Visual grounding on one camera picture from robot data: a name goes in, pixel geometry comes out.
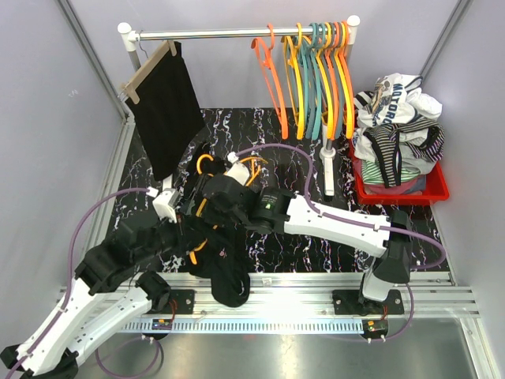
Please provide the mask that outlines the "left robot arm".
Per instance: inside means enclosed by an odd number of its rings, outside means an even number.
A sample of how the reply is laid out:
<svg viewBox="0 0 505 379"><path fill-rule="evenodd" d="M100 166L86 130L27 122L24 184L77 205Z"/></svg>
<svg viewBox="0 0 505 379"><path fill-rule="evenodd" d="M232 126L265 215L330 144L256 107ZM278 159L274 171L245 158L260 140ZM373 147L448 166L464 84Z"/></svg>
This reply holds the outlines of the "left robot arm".
<svg viewBox="0 0 505 379"><path fill-rule="evenodd" d="M1 360L8 374L23 378L73 378L89 353L129 320L162 313L174 304L171 288L160 274L146 271L115 304L98 317L95 310L129 278L136 267L161 253L187 253L205 239L194 220L139 216L92 247L70 275L65 294L50 315L23 343L5 347Z"/></svg>

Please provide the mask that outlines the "white tank top navy trim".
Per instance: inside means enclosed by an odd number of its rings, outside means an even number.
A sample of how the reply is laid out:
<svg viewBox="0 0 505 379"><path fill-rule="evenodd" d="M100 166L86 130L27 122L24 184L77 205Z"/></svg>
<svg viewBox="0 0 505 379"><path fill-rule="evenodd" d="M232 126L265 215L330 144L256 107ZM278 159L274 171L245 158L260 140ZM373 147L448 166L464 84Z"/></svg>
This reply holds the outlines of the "white tank top navy trim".
<svg viewBox="0 0 505 379"><path fill-rule="evenodd" d="M376 93L374 114L356 113L357 127L368 128L386 124L406 124L417 116L437 120L443 105L423 92L423 77L392 73L377 79L373 90Z"/></svg>

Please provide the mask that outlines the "orange hanger with white top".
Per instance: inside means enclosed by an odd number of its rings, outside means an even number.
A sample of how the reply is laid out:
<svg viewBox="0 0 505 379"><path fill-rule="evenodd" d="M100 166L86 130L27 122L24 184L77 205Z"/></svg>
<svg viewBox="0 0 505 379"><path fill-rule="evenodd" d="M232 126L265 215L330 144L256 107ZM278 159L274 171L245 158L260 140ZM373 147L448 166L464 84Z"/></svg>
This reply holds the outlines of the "orange hanger with white top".
<svg viewBox="0 0 505 379"><path fill-rule="evenodd" d="M272 24L267 25L270 45L268 46L260 36L255 37L251 42L251 48L256 54L261 73L265 79L267 90L271 97L275 113L279 120L281 138L286 140L289 136L289 126L286 114L286 104L282 93L282 86L279 81L279 75L275 67L271 51L275 46L275 33Z"/></svg>

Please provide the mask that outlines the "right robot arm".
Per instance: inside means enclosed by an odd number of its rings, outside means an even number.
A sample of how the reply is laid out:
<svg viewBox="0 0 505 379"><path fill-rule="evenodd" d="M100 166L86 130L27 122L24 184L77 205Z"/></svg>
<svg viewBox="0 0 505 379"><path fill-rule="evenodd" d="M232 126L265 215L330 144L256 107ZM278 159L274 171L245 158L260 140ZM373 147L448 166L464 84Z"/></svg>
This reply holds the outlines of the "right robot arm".
<svg viewBox="0 0 505 379"><path fill-rule="evenodd" d="M404 212L367 216L314 204L287 189L267 186L260 191L229 174L200 176L185 210L209 227L242 227L260 235L306 235L366 252L372 266L360 287L336 295L335 308L348 314L393 311L397 284L410 281L410 221Z"/></svg>

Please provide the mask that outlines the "black white striped tank top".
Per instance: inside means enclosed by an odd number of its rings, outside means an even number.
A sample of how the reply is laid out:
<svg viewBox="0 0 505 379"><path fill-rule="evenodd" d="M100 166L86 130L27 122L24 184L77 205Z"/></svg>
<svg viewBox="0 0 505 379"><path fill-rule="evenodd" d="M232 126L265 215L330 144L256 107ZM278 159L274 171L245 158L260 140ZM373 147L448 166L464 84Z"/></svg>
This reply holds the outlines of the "black white striped tank top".
<svg viewBox="0 0 505 379"><path fill-rule="evenodd" d="M354 106L359 114L374 114L376 109L376 93L374 91L359 92L354 97Z"/></svg>

